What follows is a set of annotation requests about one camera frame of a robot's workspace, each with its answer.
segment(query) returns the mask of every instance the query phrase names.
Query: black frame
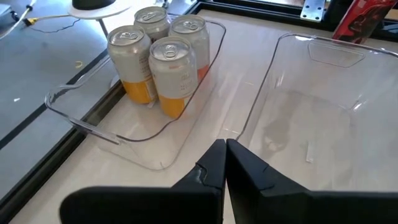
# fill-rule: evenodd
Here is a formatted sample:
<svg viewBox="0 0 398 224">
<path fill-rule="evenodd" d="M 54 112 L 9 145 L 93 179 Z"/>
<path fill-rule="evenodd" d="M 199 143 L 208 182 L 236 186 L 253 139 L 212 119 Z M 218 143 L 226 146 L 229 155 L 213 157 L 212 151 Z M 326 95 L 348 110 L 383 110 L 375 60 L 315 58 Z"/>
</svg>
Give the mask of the black frame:
<svg viewBox="0 0 398 224">
<path fill-rule="evenodd" d="M 281 4 L 248 0 L 228 1 L 235 3 L 235 5 L 232 5 L 221 3 L 226 2 L 226 0 L 217 1 L 218 2 L 197 2 L 186 14 L 197 14 L 202 9 L 206 9 L 313 29 L 327 31 L 333 31 L 335 29 L 335 26 L 331 24 L 300 20 L 299 11 L 301 11 L 301 8 L 296 6 L 284 6 Z M 377 30 L 371 37 L 398 42 L 398 35 L 391 34 L 385 30 Z M 103 119 L 124 94 L 125 91 L 121 83 L 117 83 L 99 100 L 86 116 L 84 116 L 83 120 L 91 124 L 98 124 L 100 122 L 98 118 Z M 64 136 L 64 138 L 0 201 L 0 223 L 9 222 L 85 138 L 86 135 L 79 132 L 76 128 L 73 128 Z"/>
</svg>

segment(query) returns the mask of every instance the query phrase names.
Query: beverage can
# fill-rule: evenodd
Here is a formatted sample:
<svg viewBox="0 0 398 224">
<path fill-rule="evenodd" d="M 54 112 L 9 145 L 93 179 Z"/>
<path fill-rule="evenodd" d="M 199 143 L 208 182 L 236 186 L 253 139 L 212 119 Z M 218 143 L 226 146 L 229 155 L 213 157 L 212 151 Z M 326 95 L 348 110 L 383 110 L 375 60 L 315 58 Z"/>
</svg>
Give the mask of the beverage can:
<svg viewBox="0 0 398 224">
<path fill-rule="evenodd" d="M 145 7 L 137 11 L 134 18 L 134 25 L 144 28 L 152 43 L 169 35 L 170 17 L 162 7 Z"/>
<path fill-rule="evenodd" d="M 108 35 L 109 56 L 126 93 L 136 103 L 150 103 L 157 98 L 148 64 L 150 44 L 139 26 L 122 26 Z"/>
<path fill-rule="evenodd" d="M 179 16 L 173 20 L 170 36 L 187 39 L 197 57 L 198 78 L 201 81 L 210 65 L 210 35 L 206 20 L 196 15 Z"/>
<path fill-rule="evenodd" d="M 397 0 L 354 0 L 333 39 L 363 44 Z"/>
<path fill-rule="evenodd" d="M 164 37 L 150 47 L 149 66 L 165 114 L 178 118 L 198 86 L 195 53 L 188 40 Z"/>
</svg>

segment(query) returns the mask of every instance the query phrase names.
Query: clear plastic bin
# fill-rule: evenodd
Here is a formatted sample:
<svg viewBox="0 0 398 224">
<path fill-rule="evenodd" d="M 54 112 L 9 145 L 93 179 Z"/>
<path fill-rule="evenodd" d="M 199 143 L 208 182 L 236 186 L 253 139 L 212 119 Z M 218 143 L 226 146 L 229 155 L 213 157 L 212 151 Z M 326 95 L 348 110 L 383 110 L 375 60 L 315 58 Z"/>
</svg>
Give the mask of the clear plastic bin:
<svg viewBox="0 0 398 224">
<path fill-rule="evenodd" d="M 397 58 L 283 35 L 238 141 L 311 190 L 398 190 Z"/>
<path fill-rule="evenodd" d="M 210 58 L 211 62 L 214 62 L 226 31 L 225 27 L 217 22 L 208 21 L 207 26 L 210 32 Z M 89 88 L 96 86 L 93 77 L 102 75 L 104 71 L 117 75 L 113 62 L 108 56 L 75 85 L 62 85 L 53 89 L 46 96 L 45 104 L 79 130 L 97 136 L 97 145 L 100 149 L 142 167 L 162 170 L 175 160 L 211 95 L 216 83 L 215 70 L 212 68 L 209 70 L 185 111 L 176 120 L 162 112 L 159 101 L 149 105 L 138 105 L 126 95 L 118 102 L 109 102 L 114 99 L 111 95 L 102 99 L 104 105 L 114 105 L 104 119 L 98 118 L 89 122 L 78 116 L 79 109 L 76 104 L 78 102 L 84 104 L 84 99 L 90 97 Z M 121 86 L 111 87 L 110 92 L 117 94 L 116 88 Z"/>
</svg>

